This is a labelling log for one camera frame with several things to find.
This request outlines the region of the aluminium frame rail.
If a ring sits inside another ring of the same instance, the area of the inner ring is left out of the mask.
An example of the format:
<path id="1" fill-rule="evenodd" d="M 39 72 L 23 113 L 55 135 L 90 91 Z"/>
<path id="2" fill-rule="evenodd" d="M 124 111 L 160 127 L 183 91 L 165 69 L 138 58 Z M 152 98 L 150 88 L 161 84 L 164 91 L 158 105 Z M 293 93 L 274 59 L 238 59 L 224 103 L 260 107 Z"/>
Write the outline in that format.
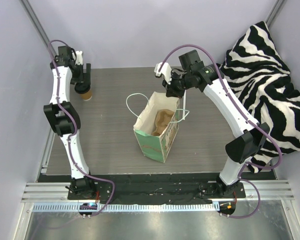
<path id="1" fill-rule="evenodd" d="M 26 202 L 62 202 L 67 200 L 67 182 L 27 183 L 21 197 Z M 248 200 L 256 200 L 259 191 L 260 199 L 293 200 L 294 194 L 287 180 L 253 180 L 252 184 L 243 183 L 243 188 Z"/>

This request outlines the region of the zebra print blanket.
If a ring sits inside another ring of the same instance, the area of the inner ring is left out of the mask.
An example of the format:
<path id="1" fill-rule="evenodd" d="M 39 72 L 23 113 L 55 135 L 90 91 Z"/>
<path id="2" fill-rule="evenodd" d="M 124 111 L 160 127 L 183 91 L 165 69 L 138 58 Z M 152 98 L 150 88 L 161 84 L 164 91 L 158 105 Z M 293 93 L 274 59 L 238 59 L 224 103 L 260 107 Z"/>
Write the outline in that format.
<path id="1" fill-rule="evenodd" d="M 251 25 L 226 51 L 220 66 L 233 93 L 260 123 L 282 154 L 300 151 L 300 91 L 264 21 Z"/>

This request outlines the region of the brown paper coffee cup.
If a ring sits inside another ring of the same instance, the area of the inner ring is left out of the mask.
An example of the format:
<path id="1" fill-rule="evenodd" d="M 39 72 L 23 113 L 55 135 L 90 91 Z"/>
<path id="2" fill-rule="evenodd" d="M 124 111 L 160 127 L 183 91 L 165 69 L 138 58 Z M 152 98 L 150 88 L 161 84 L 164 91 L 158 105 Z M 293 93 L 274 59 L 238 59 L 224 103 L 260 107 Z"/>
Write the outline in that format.
<path id="1" fill-rule="evenodd" d="M 74 90 L 84 101 L 89 101 L 92 98 L 92 90 L 90 84 L 77 83 Z"/>

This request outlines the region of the brown cardboard cup carrier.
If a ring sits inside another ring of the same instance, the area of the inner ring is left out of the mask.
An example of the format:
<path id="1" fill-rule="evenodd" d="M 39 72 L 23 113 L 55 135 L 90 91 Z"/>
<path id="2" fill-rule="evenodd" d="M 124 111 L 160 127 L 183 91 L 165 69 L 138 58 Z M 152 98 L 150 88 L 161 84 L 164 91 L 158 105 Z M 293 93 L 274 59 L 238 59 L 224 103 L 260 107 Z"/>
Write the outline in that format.
<path id="1" fill-rule="evenodd" d="M 175 112 L 169 109 L 159 110 L 154 120 L 154 130 L 151 135 L 155 137 L 160 136 L 167 128 L 174 114 Z"/>

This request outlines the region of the white wrapped straw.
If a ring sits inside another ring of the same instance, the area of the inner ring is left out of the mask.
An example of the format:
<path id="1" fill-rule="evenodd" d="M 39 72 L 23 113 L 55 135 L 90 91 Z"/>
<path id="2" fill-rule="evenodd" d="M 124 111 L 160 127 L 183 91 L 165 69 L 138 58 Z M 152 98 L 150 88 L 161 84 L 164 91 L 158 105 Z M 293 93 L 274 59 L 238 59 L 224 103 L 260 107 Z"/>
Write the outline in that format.
<path id="1" fill-rule="evenodd" d="M 183 95 L 183 102 L 182 102 L 182 120 L 185 120 L 186 118 L 186 97 L 187 97 L 187 91 L 184 91 L 184 95 Z"/>

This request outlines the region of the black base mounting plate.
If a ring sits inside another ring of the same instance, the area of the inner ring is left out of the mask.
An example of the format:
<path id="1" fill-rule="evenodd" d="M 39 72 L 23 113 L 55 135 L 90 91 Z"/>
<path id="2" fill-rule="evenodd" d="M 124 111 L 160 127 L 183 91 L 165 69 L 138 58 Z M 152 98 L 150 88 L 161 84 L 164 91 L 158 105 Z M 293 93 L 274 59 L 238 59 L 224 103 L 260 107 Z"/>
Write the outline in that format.
<path id="1" fill-rule="evenodd" d="M 110 199 L 112 205 L 198 205 L 212 200 L 244 199 L 246 193 L 240 182 L 226 193 L 221 193 L 216 173 L 167 173 L 167 174 L 106 174 L 97 178 L 96 190 L 79 194 L 83 184 L 71 186 L 69 175 L 41 175 L 40 183 L 62 185 L 69 200 L 88 200 L 99 196 L 101 203 Z"/>

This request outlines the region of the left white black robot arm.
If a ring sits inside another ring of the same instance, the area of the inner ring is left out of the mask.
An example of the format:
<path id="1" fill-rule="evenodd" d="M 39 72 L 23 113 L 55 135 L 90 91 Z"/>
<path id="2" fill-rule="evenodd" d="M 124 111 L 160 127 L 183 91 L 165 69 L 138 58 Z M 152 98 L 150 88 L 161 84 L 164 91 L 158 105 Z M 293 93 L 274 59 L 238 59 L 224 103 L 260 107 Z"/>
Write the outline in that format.
<path id="1" fill-rule="evenodd" d="M 91 64 L 83 62 L 82 51 L 63 44 L 53 56 L 50 68 L 53 74 L 52 96 L 43 112 L 67 154 L 71 171 L 69 193 L 90 200 L 96 195 L 97 188 L 89 177 L 91 172 L 80 143 L 81 120 L 71 104 L 70 88 L 73 85 L 75 92 L 85 101 L 92 98 Z"/>

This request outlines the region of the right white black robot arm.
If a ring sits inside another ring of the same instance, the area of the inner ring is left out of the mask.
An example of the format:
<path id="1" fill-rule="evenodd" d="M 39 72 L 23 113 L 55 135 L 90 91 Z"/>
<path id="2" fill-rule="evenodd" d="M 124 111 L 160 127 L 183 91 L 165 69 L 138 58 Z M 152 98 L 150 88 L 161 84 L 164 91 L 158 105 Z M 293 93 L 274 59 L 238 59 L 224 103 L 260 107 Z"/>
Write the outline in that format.
<path id="1" fill-rule="evenodd" d="M 181 69 L 173 69 L 166 62 L 155 66 L 155 76 L 163 78 L 166 96 L 182 98 L 186 90 L 199 89 L 215 104 L 232 130 L 234 140 L 225 146 L 227 160 L 212 190 L 212 194 L 226 198 L 238 186 L 244 164 L 263 147 L 270 127 L 259 123 L 244 108 L 217 67 L 204 65 L 196 50 L 179 56 L 179 61 Z"/>

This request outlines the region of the green paper gift bag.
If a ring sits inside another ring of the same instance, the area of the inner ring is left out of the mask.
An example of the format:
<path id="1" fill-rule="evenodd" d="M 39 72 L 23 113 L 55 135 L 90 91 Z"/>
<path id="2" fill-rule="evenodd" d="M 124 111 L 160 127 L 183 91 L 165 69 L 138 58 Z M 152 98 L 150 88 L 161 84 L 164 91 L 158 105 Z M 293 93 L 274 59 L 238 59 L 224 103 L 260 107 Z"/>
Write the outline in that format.
<path id="1" fill-rule="evenodd" d="M 137 93 L 130 94 L 125 104 L 136 117 L 133 131 L 143 155 L 151 160 L 165 163 L 179 130 L 179 123 L 186 119 L 189 110 L 180 107 L 178 97 L 167 97 L 165 93 L 153 92 L 140 114 L 130 108 L 128 100 Z"/>

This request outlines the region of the black plastic cup lid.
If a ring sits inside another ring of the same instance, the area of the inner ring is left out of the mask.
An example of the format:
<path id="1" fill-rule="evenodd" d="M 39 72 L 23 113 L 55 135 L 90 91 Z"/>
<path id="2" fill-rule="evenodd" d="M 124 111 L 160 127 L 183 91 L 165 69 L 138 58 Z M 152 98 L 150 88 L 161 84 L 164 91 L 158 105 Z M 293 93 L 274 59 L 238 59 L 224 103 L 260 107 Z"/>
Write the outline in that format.
<path id="1" fill-rule="evenodd" d="M 74 86 L 74 90 L 76 93 L 83 95 L 88 93 L 91 90 L 91 85 L 87 85 L 87 84 L 76 84 Z"/>

